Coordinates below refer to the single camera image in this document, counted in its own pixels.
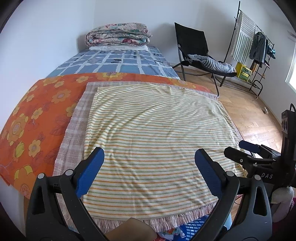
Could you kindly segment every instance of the yellow flower pattern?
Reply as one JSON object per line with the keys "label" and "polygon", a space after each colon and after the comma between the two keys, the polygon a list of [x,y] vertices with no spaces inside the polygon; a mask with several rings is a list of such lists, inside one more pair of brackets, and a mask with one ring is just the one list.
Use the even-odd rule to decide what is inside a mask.
{"label": "yellow flower pattern", "polygon": [[1,134],[1,140],[4,140],[7,135],[7,130],[3,130]]}
{"label": "yellow flower pattern", "polygon": [[64,81],[59,81],[54,85],[54,87],[58,88],[58,87],[62,86],[63,84],[64,84]]}
{"label": "yellow flower pattern", "polygon": [[66,112],[67,112],[67,117],[71,117],[74,113],[74,109],[76,107],[77,103],[74,103],[73,105],[69,106],[67,109],[66,109]]}
{"label": "yellow flower pattern", "polygon": [[59,103],[59,102],[63,102],[65,101],[65,99],[67,97],[70,96],[71,91],[70,90],[63,90],[63,91],[58,91],[53,97],[52,97],[52,102],[54,102],[55,104]]}
{"label": "yellow flower pattern", "polygon": [[119,72],[107,72],[107,73],[103,73],[103,77],[109,77],[109,78],[117,78],[121,75],[121,73]]}
{"label": "yellow flower pattern", "polygon": [[53,84],[53,83],[57,82],[60,78],[61,78],[61,76],[46,78],[45,80],[43,80],[43,86]]}
{"label": "yellow flower pattern", "polygon": [[18,162],[19,157],[22,155],[22,153],[25,151],[24,148],[25,144],[21,141],[17,147],[13,150],[13,160],[15,162]]}
{"label": "yellow flower pattern", "polygon": [[34,95],[30,95],[30,96],[28,96],[28,98],[27,98],[27,102],[31,101],[33,98],[34,98]]}
{"label": "yellow flower pattern", "polygon": [[33,87],[29,90],[29,92],[34,91],[37,87],[38,87],[37,85],[33,86]]}
{"label": "yellow flower pattern", "polygon": [[20,100],[20,103],[22,103],[27,97],[28,97],[28,93],[26,93],[26,94],[24,95],[24,97]]}
{"label": "yellow flower pattern", "polygon": [[29,117],[25,116],[24,113],[22,113],[11,123],[9,132],[6,137],[10,146],[12,146],[13,143],[17,141],[17,139],[22,137],[28,119]]}
{"label": "yellow flower pattern", "polygon": [[89,79],[88,76],[80,76],[76,81],[78,83],[82,83],[84,81],[87,81],[88,79]]}
{"label": "yellow flower pattern", "polygon": [[27,165],[15,172],[15,181],[13,186],[21,192],[26,198],[30,198],[36,176],[33,173],[32,167]]}
{"label": "yellow flower pattern", "polygon": [[40,152],[41,141],[40,140],[33,140],[32,143],[29,145],[29,156],[35,157],[38,152]]}
{"label": "yellow flower pattern", "polygon": [[37,120],[38,117],[43,113],[42,108],[40,107],[39,109],[35,110],[33,115],[31,116],[31,119]]}
{"label": "yellow flower pattern", "polygon": [[184,80],[178,80],[178,82],[179,82],[181,85],[184,85],[184,86],[188,85],[188,83],[187,83],[186,81],[184,81]]}
{"label": "yellow flower pattern", "polygon": [[13,112],[12,112],[12,115],[16,115],[17,112],[19,111],[19,109],[20,108],[18,106],[16,106],[15,109],[13,110]]}

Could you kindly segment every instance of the hanging clothes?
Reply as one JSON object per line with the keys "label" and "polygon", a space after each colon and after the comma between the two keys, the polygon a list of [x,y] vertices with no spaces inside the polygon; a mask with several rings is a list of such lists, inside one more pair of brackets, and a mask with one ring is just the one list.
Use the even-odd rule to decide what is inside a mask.
{"label": "hanging clothes", "polygon": [[256,33],[254,35],[249,58],[256,60],[257,63],[260,65],[260,68],[262,68],[262,65],[264,63],[267,54],[267,48],[268,41],[265,35],[261,32]]}
{"label": "hanging clothes", "polygon": [[237,19],[234,44],[231,51],[231,56],[235,61],[242,64],[245,64],[247,61],[255,33],[255,26],[255,22],[241,11]]}
{"label": "hanging clothes", "polygon": [[273,59],[276,59],[276,51],[274,49],[272,49],[272,47],[270,45],[268,45],[268,47],[267,47],[267,55],[269,55]]}

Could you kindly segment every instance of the screw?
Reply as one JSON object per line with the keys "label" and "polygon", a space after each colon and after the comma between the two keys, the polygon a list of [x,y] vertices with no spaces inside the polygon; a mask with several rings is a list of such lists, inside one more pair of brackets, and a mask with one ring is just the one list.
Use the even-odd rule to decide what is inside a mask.
{"label": "screw", "polygon": [[261,180],[261,177],[259,175],[255,175],[254,178],[257,180],[257,181],[260,181]]}
{"label": "screw", "polygon": [[39,179],[44,178],[44,173],[39,173],[37,177],[38,177]]}
{"label": "screw", "polygon": [[73,174],[73,170],[69,169],[65,172],[66,176],[71,176]]}
{"label": "screw", "polygon": [[226,175],[229,176],[229,177],[233,177],[234,176],[234,173],[232,171],[227,171],[226,172]]}

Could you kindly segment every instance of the black metal rack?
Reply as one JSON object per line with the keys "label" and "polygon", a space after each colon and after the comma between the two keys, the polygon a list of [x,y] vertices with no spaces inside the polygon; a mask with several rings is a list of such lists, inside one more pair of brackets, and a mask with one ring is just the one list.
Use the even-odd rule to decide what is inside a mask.
{"label": "black metal rack", "polygon": [[[226,53],[225,58],[224,58],[224,63],[226,61],[226,58],[228,56],[228,53],[229,53],[229,50],[230,50],[230,47],[231,47],[231,43],[232,43],[232,40],[233,40],[233,36],[234,36],[234,33],[235,33],[235,29],[236,29],[236,26],[237,26],[237,20],[238,20],[238,17],[239,17],[239,13],[240,12],[241,12],[241,10],[240,10],[240,1],[239,1],[239,7],[238,7],[238,10],[237,10],[237,17],[234,17],[235,18],[235,25],[234,25],[234,29],[233,29],[233,32],[232,32],[231,40],[230,40],[230,43],[229,43],[229,46],[228,46],[227,53]],[[256,25],[256,27],[261,31],[262,34],[264,34],[263,31],[258,27],[258,25]],[[270,41],[270,39],[266,35],[265,35],[265,37],[266,37],[267,41],[272,45],[272,48],[274,48],[274,43],[272,43]],[[271,57],[268,56],[268,60],[266,61],[268,64],[269,64],[270,58]],[[233,82],[231,80],[226,80],[226,77],[224,77],[221,82],[219,80],[217,80],[217,81],[220,83],[220,87],[222,87],[222,85],[225,84],[227,86],[230,86],[230,87],[233,87],[233,88],[236,88],[236,89],[240,89],[242,91],[249,92],[249,93],[251,93],[253,95],[256,95],[256,99],[257,99],[259,97],[259,95],[261,94],[262,90],[263,90],[263,85],[261,83],[261,80],[262,79],[265,79],[265,77],[264,77],[265,76],[265,71],[266,71],[267,68],[269,68],[268,64],[266,64],[263,74],[260,74],[258,72],[259,71],[259,66],[258,66],[257,69],[254,71],[255,75],[253,73],[254,77],[253,77],[252,80],[244,81],[244,80],[241,80],[238,77],[234,77],[235,79],[238,79],[238,80],[244,82],[245,84],[250,85],[250,88],[248,88],[246,86],[243,86],[241,84],[238,84],[236,82]],[[260,80],[256,80],[255,79],[257,75],[261,76]],[[236,87],[234,85],[230,85],[230,84],[224,83],[225,81],[230,82],[230,83],[235,84],[235,85],[238,85],[238,86],[241,86],[241,87],[243,87],[245,89],[241,89],[241,88]],[[254,90],[252,89],[252,87],[254,87],[256,89],[259,89],[260,90],[259,93],[257,94],[256,92],[254,92]]]}

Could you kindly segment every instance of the black chair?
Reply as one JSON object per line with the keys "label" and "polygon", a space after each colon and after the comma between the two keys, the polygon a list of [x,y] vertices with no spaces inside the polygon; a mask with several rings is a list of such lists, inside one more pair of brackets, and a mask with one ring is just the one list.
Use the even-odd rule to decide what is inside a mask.
{"label": "black chair", "polygon": [[186,74],[191,74],[191,75],[195,75],[195,76],[203,76],[203,75],[211,74],[212,78],[214,80],[215,86],[216,86],[217,96],[219,97],[219,90],[218,90],[218,86],[216,83],[215,74],[220,75],[220,76],[224,76],[224,77],[234,77],[237,75],[237,73],[233,72],[233,73],[225,74],[225,73],[213,71],[208,68],[205,68],[198,61],[190,60],[190,57],[188,56],[188,54],[198,54],[198,55],[208,56],[208,57],[212,58],[211,56],[208,55],[209,49],[207,48],[207,41],[205,39],[205,33],[203,31],[199,31],[199,30],[196,30],[193,28],[184,27],[184,26],[177,24],[177,23],[175,23],[175,29],[176,29],[176,37],[177,37],[178,54],[179,54],[180,63],[175,65],[173,68],[181,65],[184,81],[186,81],[186,78],[185,78],[185,72],[184,72],[183,66],[193,66],[195,68],[198,68],[198,69],[201,69],[201,70],[207,72],[205,74],[192,74],[192,73],[186,73]]}

